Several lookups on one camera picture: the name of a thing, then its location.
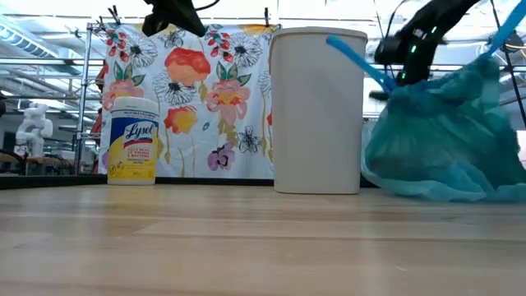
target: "pink flower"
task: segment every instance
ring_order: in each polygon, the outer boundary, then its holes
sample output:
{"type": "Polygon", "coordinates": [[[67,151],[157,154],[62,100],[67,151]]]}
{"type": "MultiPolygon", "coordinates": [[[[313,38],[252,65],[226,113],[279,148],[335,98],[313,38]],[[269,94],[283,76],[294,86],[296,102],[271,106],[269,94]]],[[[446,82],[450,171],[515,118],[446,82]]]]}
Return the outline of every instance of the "pink flower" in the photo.
{"type": "Polygon", "coordinates": [[[232,167],[232,163],[236,160],[234,154],[233,144],[228,142],[217,150],[212,151],[208,155],[208,166],[211,170],[216,171],[218,168],[229,170],[232,167]]]}
{"type": "Polygon", "coordinates": [[[109,90],[104,93],[102,105],[106,110],[111,111],[115,104],[115,99],[122,96],[142,98],[145,96],[145,92],[141,88],[135,87],[132,79],[114,81],[109,85],[109,90]]]}
{"type": "Polygon", "coordinates": [[[209,111],[219,111],[219,116],[229,126],[233,125],[236,118],[245,118],[250,89],[241,87],[236,79],[215,82],[212,89],[206,96],[206,107],[209,111]]]}

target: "white lid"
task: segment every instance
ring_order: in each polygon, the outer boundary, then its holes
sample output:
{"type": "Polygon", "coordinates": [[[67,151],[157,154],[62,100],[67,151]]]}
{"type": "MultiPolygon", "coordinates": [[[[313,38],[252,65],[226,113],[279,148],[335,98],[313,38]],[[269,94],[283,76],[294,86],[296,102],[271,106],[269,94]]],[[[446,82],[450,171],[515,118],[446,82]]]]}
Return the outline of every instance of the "white lid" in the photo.
{"type": "Polygon", "coordinates": [[[306,33],[320,33],[320,34],[330,34],[330,35],[343,35],[351,37],[364,38],[367,41],[367,34],[359,30],[349,30],[349,29],[340,29],[340,28],[330,28],[330,27],[301,27],[301,28],[287,28],[280,29],[274,33],[274,37],[280,35],[289,35],[289,34],[306,34],[306,33]]]}

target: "metal rack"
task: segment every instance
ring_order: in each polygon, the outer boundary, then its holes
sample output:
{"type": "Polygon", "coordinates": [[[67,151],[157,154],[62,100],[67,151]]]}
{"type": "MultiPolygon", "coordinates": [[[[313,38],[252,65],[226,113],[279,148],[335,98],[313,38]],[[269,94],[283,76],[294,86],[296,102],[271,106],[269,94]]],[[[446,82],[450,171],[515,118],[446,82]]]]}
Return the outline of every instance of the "metal rack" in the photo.
{"type": "MultiPolygon", "coordinates": [[[[50,78],[64,78],[81,80],[81,94],[76,96],[35,96],[35,95],[7,95],[8,99],[60,99],[60,100],[79,100],[78,123],[76,125],[76,151],[75,151],[75,172],[79,174],[81,169],[81,153],[84,146],[84,140],[100,139],[100,134],[90,134],[85,132],[84,115],[85,102],[89,100],[101,100],[99,96],[88,96],[87,90],[91,82],[95,79],[89,77],[89,67],[103,66],[103,59],[90,59],[91,40],[96,26],[100,24],[88,23],[86,26],[85,37],[85,56],[83,59],[60,59],[60,58],[0,58],[0,65],[32,65],[32,66],[78,66],[82,67],[80,76],[52,76],[50,78]]],[[[378,70],[383,70],[382,65],[372,65],[378,70]]],[[[432,65],[432,72],[453,72],[459,70],[463,65],[432,65]]],[[[401,66],[393,66],[396,72],[401,70],[401,66]]],[[[518,73],[526,73],[526,66],[513,66],[514,71],[518,73]]],[[[366,118],[374,118],[374,114],[364,114],[366,118]]]]}

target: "floral curtain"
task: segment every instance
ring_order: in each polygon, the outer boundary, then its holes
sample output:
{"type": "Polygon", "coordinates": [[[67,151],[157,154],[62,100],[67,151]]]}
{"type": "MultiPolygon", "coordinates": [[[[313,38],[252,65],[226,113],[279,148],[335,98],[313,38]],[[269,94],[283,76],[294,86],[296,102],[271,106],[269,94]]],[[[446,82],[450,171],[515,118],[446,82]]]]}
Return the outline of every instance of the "floral curtain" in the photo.
{"type": "Polygon", "coordinates": [[[169,27],[145,37],[140,26],[104,34],[99,172],[106,173],[116,98],[159,103],[157,175],[273,178],[269,52],[277,26],[208,25],[198,38],[169,27]]]}

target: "lysol wipes container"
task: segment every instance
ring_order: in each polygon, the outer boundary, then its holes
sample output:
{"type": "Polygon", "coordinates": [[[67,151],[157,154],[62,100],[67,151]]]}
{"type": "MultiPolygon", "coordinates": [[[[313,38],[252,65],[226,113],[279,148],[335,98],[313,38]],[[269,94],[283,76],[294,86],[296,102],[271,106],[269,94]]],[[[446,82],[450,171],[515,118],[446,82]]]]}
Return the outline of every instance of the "lysol wipes container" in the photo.
{"type": "Polygon", "coordinates": [[[109,142],[108,184],[155,184],[159,105],[136,97],[115,100],[109,142]]]}

